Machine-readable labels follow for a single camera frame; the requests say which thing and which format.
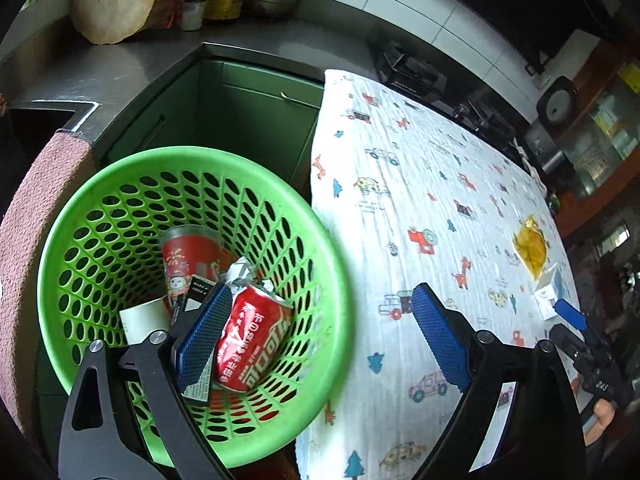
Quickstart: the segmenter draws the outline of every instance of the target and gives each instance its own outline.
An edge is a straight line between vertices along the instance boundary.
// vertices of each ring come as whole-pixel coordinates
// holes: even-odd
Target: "sink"
[[[76,131],[97,107],[75,101],[13,102],[0,117],[0,217],[27,171],[60,128]]]

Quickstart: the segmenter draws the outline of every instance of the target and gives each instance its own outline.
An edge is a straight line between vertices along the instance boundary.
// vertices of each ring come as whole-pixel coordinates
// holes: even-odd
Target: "white paper roll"
[[[121,310],[120,320],[130,345],[142,343],[156,330],[169,331],[171,325],[171,316],[162,298]]]

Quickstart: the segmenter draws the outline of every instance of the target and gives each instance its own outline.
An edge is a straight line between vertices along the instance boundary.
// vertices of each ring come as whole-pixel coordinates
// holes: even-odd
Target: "blue gripper pad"
[[[471,385],[468,356],[449,327],[445,317],[447,309],[425,283],[414,288],[411,305],[415,320],[447,383],[455,384],[461,393],[465,393]]]
[[[216,292],[207,298],[209,301],[201,307],[203,312],[175,353],[175,378],[180,393],[200,379],[231,315],[231,290],[223,285]]]
[[[567,300],[558,300],[554,305],[558,316],[562,317],[576,330],[587,330],[587,320],[578,310],[575,310]]]

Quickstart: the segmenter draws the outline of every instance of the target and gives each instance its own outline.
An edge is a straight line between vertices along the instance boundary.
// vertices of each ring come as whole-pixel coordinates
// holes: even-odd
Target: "basket rim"
[[[199,146],[171,146],[155,148],[127,156],[108,165],[106,168],[95,173],[73,194],[61,209],[55,222],[53,222],[49,233],[47,234],[47,239],[44,243],[38,266],[36,288],[38,323],[40,325],[40,333],[42,334],[44,346],[47,350],[47,354],[49,355],[51,365],[58,377],[58,380],[60,380],[63,388],[69,394],[75,377],[70,377],[68,374],[64,373],[62,355],[58,350],[56,350],[56,341],[58,338],[54,337],[54,331],[52,330],[53,322],[52,319],[49,318],[57,313],[57,309],[47,308],[47,283],[53,283],[53,278],[57,281],[56,276],[51,276],[54,264],[47,263],[49,253],[54,250],[53,246],[56,242],[56,232],[69,220],[73,211],[76,210],[76,207],[86,200],[85,194],[92,194],[94,192],[94,187],[96,187],[98,183],[115,176],[125,168],[158,161],[159,158],[166,159],[167,157],[171,157],[175,159],[179,157],[189,158],[203,156],[211,158],[212,161],[217,160],[223,162],[229,166],[241,166],[242,172],[250,173],[252,177],[261,179],[264,182],[268,181],[273,192],[278,195],[278,199],[282,206],[287,210],[290,210],[292,212],[292,216],[302,220],[304,225],[303,231],[305,234],[312,234],[314,236],[314,244],[316,245],[317,254],[314,258],[315,263],[317,265],[319,262],[322,262],[322,264],[326,266],[325,273],[329,274],[331,279],[334,280],[330,291],[333,293],[331,301],[335,305],[337,321],[332,327],[331,333],[323,332],[322,334],[323,345],[329,345],[331,347],[331,351],[330,359],[322,363],[322,370],[316,369],[314,372],[314,377],[317,376],[314,378],[314,386],[318,387],[314,390],[313,395],[309,396],[308,402],[300,404],[299,410],[296,411],[294,420],[289,420],[287,418],[287,420],[284,421],[283,419],[285,419],[285,417],[280,416],[275,417],[267,423],[264,423],[263,426],[260,426],[260,428],[264,428],[269,432],[269,438],[264,438],[266,434],[265,431],[253,431],[241,436],[238,435],[236,437],[237,440],[231,439],[224,443],[212,443],[214,448],[222,444],[222,447],[225,448],[225,465],[227,467],[235,467],[259,460],[277,449],[280,449],[296,438],[321,412],[323,405],[332,392],[332,388],[341,382],[340,378],[344,374],[346,365],[348,364],[348,360],[350,360],[351,352],[353,350],[354,319],[352,310],[348,308],[352,293],[346,265],[340,257],[338,247],[332,242],[327,229],[320,222],[311,207],[289,186],[289,184],[285,183],[282,179],[271,173],[271,171],[266,168],[247,160],[242,156]],[[326,293],[326,289],[326,287],[323,287],[323,292]],[[279,428],[280,430],[277,433],[273,431],[276,430],[276,428]],[[228,443],[232,442],[236,442],[237,444],[242,442],[242,446],[229,446]],[[232,451],[230,449],[232,447],[235,447],[236,450]],[[165,465],[172,465],[166,451],[164,451],[160,456],[155,454],[154,459],[156,462],[164,463]]]

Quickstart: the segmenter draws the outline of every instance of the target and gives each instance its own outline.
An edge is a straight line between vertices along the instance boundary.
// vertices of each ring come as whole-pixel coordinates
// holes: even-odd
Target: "green plastic basket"
[[[162,289],[158,235],[206,224],[247,256],[294,307],[281,353],[246,395],[220,393],[194,420],[227,467],[280,449],[322,410],[350,355],[346,270],[311,208],[277,176],[231,153],[180,146],[128,156],[92,177],[47,238],[40,329],[67,392],[93,339],[125,343],[118,311]],[[135,411],[153,459],[172,465],[139,384]]]

